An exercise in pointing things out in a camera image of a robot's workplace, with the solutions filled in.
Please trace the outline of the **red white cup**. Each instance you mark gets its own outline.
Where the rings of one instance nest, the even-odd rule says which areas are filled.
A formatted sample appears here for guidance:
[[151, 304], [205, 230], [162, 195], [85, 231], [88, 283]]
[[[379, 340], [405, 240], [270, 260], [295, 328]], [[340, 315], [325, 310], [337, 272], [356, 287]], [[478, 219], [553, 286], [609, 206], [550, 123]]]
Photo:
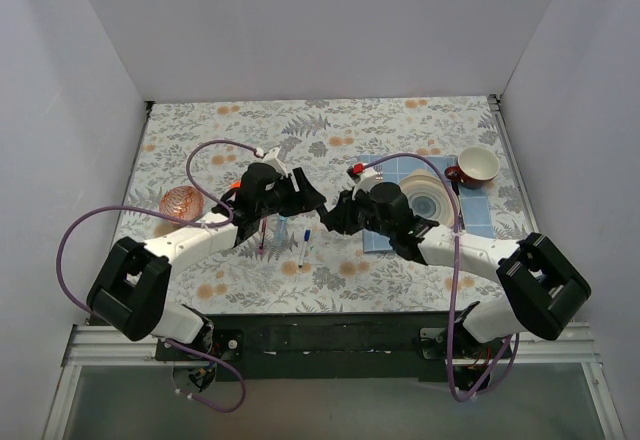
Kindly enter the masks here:
[[500, 164], [497, 156], [482, 147], [469, 147], [460, 152], [456, 164], [445, 170], [445, 177], [465, 188], [479, 189], [498, 175]]

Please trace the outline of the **silver fork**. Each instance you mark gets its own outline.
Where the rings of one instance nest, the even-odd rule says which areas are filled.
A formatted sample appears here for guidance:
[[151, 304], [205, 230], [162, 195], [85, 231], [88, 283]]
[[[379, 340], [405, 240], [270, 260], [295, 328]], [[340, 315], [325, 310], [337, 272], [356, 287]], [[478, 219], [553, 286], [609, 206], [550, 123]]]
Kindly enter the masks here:
[[374, 167], [374, 170], [376, 172], [376, 179], [379, 180], [379, 181], [383, 181], [384, 180], [384, 174], [382, 173], [381, 165], [376, 165]]

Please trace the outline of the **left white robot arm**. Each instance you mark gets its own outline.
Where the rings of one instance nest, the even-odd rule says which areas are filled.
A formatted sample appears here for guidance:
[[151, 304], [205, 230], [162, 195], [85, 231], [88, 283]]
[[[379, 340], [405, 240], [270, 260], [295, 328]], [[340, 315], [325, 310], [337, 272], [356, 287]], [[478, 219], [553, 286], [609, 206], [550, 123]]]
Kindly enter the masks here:
[[177, 341], [188, 358], [205, 358], [213, 346], [205, 318], [167, 300], [170, 280], [210, 255], [242, 244], [263, 218], [312, 212], [326, 202], [302, 169], [283, 176], [266, 163], [250, 164], [239, 186], [223, 198], [231, 211], [213, 208], [202, 218], [205, 227], [185, 226], [144, 242], [118, 240], [87, 296], [89, 309], [131, 341], [149, 335], [167, 338]]

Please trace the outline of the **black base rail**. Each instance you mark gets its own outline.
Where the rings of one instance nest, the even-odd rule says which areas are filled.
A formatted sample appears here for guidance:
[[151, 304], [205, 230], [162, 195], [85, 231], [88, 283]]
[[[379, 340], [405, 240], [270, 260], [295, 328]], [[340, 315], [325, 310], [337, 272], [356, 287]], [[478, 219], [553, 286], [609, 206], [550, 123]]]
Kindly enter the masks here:
[[247, 380], [408, 378], [446, 382], [426, 341], [445, 312], [211, 315], [213, 354]]

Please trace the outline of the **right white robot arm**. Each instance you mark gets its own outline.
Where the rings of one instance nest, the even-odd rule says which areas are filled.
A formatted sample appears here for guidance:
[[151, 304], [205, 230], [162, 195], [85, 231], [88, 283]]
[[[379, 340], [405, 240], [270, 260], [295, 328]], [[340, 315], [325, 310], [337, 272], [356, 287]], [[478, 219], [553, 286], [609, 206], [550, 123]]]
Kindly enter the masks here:
[[387, 237], [405, 260], [458, 267], [498, 283], [502, 296], [467, 307], [443, 333], [464, 357], [522, 332], [555, 340], [591, 295], [588, 282], [548, 237], [531, 233], [516, 241], [456, 233], [416, 215], [393, 183], [379, 183], [368, 192], [343, 191], [332, 209], [321, 207], [318, 213], [330, 231], [372, 231]]

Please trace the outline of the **beige ceramic plate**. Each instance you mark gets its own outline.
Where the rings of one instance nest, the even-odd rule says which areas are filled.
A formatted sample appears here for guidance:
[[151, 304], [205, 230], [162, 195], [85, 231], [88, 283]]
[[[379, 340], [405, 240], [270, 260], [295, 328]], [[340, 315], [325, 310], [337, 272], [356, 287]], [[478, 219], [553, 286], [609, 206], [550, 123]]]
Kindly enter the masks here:
[[452, 227], [454, 210], [443, 183], [426, 170], [417, 169], [399, 182], [415, 215]]

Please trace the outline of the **light blue marker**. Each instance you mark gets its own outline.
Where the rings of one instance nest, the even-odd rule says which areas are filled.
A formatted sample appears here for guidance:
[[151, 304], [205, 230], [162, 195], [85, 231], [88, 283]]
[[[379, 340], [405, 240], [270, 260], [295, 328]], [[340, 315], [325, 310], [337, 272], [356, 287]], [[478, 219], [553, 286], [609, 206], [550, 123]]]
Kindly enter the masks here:
[[283, 216], [279, 216], [276, 222], [276, 227], [273, 235], [273, 244], [278, 247], [287, 238], [287, 221], [288, 219]]

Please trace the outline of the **blue checkered cloth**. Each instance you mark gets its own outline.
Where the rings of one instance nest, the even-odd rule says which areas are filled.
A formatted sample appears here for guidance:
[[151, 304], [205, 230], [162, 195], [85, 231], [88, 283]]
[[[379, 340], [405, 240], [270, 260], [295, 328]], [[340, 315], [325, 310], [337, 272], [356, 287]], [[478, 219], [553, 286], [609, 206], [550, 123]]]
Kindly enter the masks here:
[[[384, 181], [395, 184], [399, 184], [403, 178], [417, 169], [426, 170], [437, 177], [435, 172], [427, 164], [414, 158], [401, 157], [386, 161], [380, 165], [382, 173], [384, 174]], [[494, 231], [489, 209], [489, 199], [485, 191], [482, 189], [468, 189], [464, 186], [459, 186], [459, 191], [465, 224], [464, 229], [473, 235], [493, 238]]]

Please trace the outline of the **white thin pen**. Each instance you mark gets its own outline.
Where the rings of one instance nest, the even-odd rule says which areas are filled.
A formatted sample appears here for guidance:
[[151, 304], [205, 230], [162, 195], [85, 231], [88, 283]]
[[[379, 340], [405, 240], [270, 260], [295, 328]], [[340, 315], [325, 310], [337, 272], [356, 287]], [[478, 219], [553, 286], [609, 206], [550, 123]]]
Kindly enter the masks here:
[[311, 229], [306, 229], [303, 235], [301, 249], [298, 256], [297, 266], [301, 269], [304, 266], [305, 256], [308, 250], [308, 245], [311, 237]]

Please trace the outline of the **orange patterned bowl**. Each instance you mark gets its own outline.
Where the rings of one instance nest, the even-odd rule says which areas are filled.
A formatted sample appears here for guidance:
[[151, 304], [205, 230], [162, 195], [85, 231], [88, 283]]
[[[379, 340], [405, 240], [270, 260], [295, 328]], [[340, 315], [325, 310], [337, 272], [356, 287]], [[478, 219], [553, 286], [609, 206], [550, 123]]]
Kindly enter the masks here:
[[164, 194], [159, 212], [172, 218], [194, 221], [201, 217], [204, 204], [202, 193], [195, 187], [178, 186]]

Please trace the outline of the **pink pen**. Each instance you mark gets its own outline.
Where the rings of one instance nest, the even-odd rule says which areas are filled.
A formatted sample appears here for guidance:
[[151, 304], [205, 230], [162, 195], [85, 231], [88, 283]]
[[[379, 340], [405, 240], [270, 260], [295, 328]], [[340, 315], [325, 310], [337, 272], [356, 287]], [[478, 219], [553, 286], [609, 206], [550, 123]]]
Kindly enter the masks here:
[[261, 229], [260, 229], [260, 242], [259, 242], [259, 246], [258, 246], [258, 253], [260, 255], [263, 255], [264, 252], [264, 244], [265, 244], [265, 237], [266, 237], [266, 229], [267, 229], [267, 219], [264, 218], [262, 220], [261, 223]]

